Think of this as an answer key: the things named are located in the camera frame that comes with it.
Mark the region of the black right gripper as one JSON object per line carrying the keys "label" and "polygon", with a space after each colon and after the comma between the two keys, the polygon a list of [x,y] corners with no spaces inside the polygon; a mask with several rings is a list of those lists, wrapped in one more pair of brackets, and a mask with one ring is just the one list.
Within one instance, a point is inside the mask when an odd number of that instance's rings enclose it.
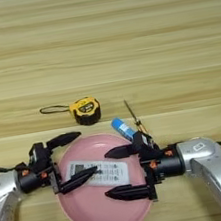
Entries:
{"label": "black right gripper", "polygon": [[[137,154],[133,144],[126,144],[115,147],[104,155],[107,159],[127,158]],[[137,200],[149,199],[156,201],[158,199],[156,184],[161,184],[167,177],[180,176],[185,172],[184,164],[179,156],[176,145],[164,147],[164,149],[152,149],[139,154],[140,165],[143,167],[146,178],[146,185],[123,185],[116,186],[105,192],[106,196],[114,200]]]}

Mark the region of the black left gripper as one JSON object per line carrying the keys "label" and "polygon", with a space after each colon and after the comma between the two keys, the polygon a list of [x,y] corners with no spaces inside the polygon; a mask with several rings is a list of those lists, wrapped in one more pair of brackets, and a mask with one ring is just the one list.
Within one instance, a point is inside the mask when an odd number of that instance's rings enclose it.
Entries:
{"label": "black left gripper", "polygon": [[[68,145],[79,136],[81,136],[80,132],[67,132],[49,140],[46,143],[46,147],[49,150],[54,150],[57,147]],[[54,193],[62,193],[63,195],[66,195],[66,193],[69,193],[86,183],[96,171],[97,167],[84,169],[83,171],[79,171],[77,174],[72,175],[70,180],[61,183],[62,178],[59,172],[59,167],[57,164],[54,164],[43,171],[39,171],[39,173],[35,173],[33,170],[19,171],[18,182],[21,190],[26,194],[33,192],[40,187],[51,186]]]}

